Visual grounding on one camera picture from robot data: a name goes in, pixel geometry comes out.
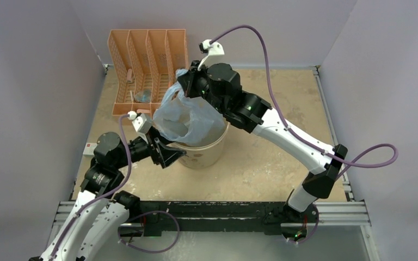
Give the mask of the beige capybara trash bin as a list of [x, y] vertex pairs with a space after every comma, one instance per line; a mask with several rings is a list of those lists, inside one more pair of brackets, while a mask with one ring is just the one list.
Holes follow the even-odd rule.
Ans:
[[215, 164], [224, 150], [229, 127], [230, 124], [224, 120], [223, 131], [214, 135], [214, 138], [211, 139], [212, 143], [205, 146], [192, 147], [187, 144], [173, 143], [172, 147], [186, 151], [186, 155], [178, 160], [179, 163], [190, 169], [204, 169]]

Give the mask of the blue plastic trash bag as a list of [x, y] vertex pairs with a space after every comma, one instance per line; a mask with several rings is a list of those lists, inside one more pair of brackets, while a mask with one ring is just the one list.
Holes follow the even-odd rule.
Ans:
[[190, 147], [215, 142], [227, 127], [222, 115], [204, 99], [186, 97], [178, 82], [165, 92], [152, 120], [163, 137]]

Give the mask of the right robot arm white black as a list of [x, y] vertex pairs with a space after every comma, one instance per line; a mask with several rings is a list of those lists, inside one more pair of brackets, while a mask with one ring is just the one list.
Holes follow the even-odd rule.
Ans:
[[284, 206], [285, 217], [297, 221], [310, 204], [328, 198], [347, 148], [314, 138], [280, 116], [269, 102], [244, 91], [241, 77], [231, 65], [218, 63], [198, 68], [199, 64], [198, 60], [192, 61], [189, 70], [177, 77], [185, 96], [201, 97], [232, 126], [270, 141], [308, 169], [308, 175]]

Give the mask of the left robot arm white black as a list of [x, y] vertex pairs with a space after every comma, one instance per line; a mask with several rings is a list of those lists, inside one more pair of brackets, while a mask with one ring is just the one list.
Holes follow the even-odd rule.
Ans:
[[127, 233], [128, 237], [180, 233], [177, 218], [167, 209], [141, 201], [121, 187], [133, 163], [151, 158], [154, 164], [166, 168], [185, 155], [186, 151], [171, 147], [155, 128], [132, 141], [127, 141], [123, 132], [101, 135], [69, 216], [47, 249], [32, 259], [93, 260], [112, 235], [118, 236], [120, 244], [131, 247], [120, 231], [127, 222], [137, 224], [137, 231]]

